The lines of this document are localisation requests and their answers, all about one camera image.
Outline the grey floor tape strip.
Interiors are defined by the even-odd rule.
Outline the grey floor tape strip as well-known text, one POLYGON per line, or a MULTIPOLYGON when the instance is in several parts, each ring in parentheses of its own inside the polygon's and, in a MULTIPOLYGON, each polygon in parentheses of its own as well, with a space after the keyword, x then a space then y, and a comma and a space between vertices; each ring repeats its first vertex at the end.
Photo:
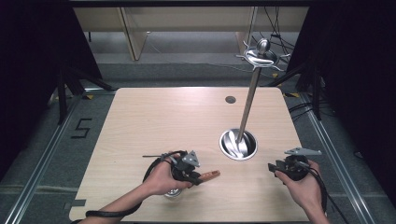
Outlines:
POLYGON ((86 200, 74 200, 71 203, 64 204, 64 210, 70 210, 72 207, 85 206, 86 200))

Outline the aluminium floor rail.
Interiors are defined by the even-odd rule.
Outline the aluminium floor rail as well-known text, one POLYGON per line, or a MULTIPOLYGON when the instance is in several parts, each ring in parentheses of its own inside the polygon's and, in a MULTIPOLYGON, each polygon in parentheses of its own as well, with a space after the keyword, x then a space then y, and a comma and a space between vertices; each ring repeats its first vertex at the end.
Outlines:
POLYGON ((317 115, 311 111, 308 112, 308 117, 318 135, 321 144, 324 147, 324 151, 326 152, 326 155, 329 158, 329 161, 332 164, 332 167, 336 172, 342 187, 344 188, 346 196, 348 197, 353 209, 355 210, 355 213, 357 214, 359 221, 361 224, 376 224, 366 201, 363 199, 360 191, 357 188, 357 185, 354 183, 345 164, 336 151, 336 147, 334 146, 329 134, 327 133, 327 130, 322 124, 322 121, 317 119, 317 115))
POLYGON ((62 138, 86 94, 66 94, 66 115, 60 118, 60 101, 51 95, 49 105, 33 128, 22 151, 0 180, 0 224, 19 224, 36 188, 56 154, 62 138))

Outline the person's right hand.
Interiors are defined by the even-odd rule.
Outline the person's right hand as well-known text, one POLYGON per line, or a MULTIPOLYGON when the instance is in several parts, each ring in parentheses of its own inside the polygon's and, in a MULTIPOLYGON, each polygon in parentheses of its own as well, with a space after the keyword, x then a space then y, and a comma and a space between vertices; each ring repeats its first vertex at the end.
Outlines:
POLYGON ((275 171, 275 176, 286 185, 291 198, 305 211, 314 209, 322 210, 320 186, 311 174, 299 181, 290 179, 280 171, 275 171))

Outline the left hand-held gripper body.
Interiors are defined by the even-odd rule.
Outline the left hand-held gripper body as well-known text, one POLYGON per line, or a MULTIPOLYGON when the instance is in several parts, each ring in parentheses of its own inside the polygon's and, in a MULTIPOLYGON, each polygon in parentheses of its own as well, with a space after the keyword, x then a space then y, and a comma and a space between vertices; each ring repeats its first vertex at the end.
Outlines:
POLYGON ((182 176, 186 176, 186 173, 195 172, 195 168, 200 166, 200 162, 196 156, 196 153, 192 150, 188 152, 186 150, 179 150, 174 152, 163 153, 162 155, 155 155, 155 161, 148 167, 143 180, 146 180, 152 169, 159 163, 159 161, 170 158, 173 162, 171 173, 175 180, 182 181, 182 176))

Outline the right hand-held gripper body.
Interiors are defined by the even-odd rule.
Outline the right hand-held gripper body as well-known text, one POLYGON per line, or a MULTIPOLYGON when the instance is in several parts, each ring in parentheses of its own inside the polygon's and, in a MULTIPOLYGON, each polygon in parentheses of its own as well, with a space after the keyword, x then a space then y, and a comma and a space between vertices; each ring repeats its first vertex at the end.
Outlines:
POLYGON ((279 171, 288 178, 298 181, 302 180, 308 174, 307 156, 319 156, 322 154, 320 150, 313 150, 304 147, 296 147, 286 150, 287 157, 283 160, 285 167, 278 167, 279 171))

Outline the black tripod stand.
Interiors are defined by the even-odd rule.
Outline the black tripod stand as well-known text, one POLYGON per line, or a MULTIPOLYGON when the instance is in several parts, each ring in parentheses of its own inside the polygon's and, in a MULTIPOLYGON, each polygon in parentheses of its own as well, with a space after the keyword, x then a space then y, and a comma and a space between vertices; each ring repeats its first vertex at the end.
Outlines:
POLYGON ((313 112, 316 118, 321 120, 319 109, 321 71, 317 64, 302 63, 297 65, 295 68, 289 70, 283 77, 277 78, 269 84, 265 84, 265 87, 276 87, 298 74, 300 74, 300 77, 297 81, 296 89, 298 91, 307 91, 309 87, 312 88, 311 103, 313 106, 313 112))
POLYGON ((105 91, 115 91, 116 88, 106 84, 101 78, 93 77, 80 69, 72 66, 63 66, 57 76, 57 92, 59 98, 59 124, 66 120, 68 107, 66 102, 66 89, 69 89, 73 95, 82 95, 85 89, 81 84, 81 80, 85 79, 92 84, 102 88, 105 91))

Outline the beige wooden cabinet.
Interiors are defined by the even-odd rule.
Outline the beige wooden cabinet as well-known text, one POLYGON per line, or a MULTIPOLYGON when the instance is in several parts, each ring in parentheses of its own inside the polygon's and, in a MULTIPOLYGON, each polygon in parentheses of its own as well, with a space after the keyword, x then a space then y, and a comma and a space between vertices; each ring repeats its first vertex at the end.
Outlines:
POLYGON ((298 32, 307 7, 80 7, 74 9, 84 32, 122 32, 137 61, 148 32, 233 32, 249 43, 255 32, 298 32))

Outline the metal utensil hanging stand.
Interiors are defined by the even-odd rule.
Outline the metal utensil hanging stand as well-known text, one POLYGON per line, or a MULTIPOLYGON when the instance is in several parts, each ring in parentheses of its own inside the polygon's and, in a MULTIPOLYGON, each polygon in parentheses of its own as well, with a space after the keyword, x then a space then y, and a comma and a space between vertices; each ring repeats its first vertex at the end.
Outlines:
POLYGON ((281 58, 285 57, 289 57, 289 54, 278 56, 272 52, 271 43, 266 38, 260 39, 255 46, 246 44, 246 49, 241 58, 253 66, 252 78, 239 127, 225 131, 219 139, 220 149, 226 157, 235 161, 245 161, 256 154, 258 140, 247 130, 247 124, 261 71, 263 68, 280 71, 277 64, 281 58))

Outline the dark curtain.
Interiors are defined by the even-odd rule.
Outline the dark curtain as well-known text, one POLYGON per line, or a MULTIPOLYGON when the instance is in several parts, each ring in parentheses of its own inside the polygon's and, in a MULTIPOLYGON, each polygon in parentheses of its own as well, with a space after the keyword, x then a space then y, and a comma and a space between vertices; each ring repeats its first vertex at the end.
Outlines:
POLYGON ((102 77, 68 0, 0 0, 0 181, 76 70, 102 77))
POLYGON ((290 61, 318 69, 356 149, 396 207, 396 0, 309 0, 290 61))

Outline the person's left hand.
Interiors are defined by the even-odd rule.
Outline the person's left hand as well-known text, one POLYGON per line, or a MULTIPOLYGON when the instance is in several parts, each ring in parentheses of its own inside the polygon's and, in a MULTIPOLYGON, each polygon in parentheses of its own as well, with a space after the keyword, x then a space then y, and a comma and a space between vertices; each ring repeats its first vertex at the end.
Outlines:
POLYGON ((172 189, 188 189, 192 186, 187 181, 175 180, 171 173, 172 160, 163 159, 152 169, 147 179, 141 184, 142 194, 146 197, 164 195, 172 189))

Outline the metal spoon with brown handle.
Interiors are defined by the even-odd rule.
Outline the metal spoon with brown handle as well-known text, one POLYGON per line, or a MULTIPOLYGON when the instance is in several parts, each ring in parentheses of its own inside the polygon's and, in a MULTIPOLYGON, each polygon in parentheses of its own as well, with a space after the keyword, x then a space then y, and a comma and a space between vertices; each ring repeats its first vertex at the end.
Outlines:
MULTIPOLYGON (((214 178, 216 178, 218 176, 220 176, 220 171, 219 170, 203 173, 203 174, 201 174, 201 176, 199 178, 202 179, 204 182, 207 182, 207 181, 209 181, 211 179, 214 179, 214 178)), ((182 176, 182 180, 184 178, 190 178, 190 177, 183 175, 182 176)), ((172 189, 172 190, 170 190, 169 192, 167 192, 165 194, 165 197, 167 197, 167 198, 176 198, 177 196, 179 196, 181 194, 181 192, 182 192, 181 189, 172 189)))

